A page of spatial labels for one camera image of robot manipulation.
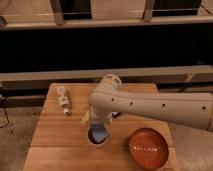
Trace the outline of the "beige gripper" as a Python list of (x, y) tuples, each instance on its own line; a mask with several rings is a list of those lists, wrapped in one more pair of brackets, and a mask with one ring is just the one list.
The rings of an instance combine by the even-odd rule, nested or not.
[(82, 124), (103, 124), (110, 125), (112, 122), (111, 112), (100, 112), (99, 110), (89, 108), (81, 119)]

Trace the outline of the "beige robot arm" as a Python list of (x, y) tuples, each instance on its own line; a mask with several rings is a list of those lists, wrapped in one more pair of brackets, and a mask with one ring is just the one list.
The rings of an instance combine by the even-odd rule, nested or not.
[(89, 96), (82, 122), (105, 124), (111, 112), (120, 112), (213, 132), (211, 93), (136, 93), (121, 88), (117, 75), (105, 75)]

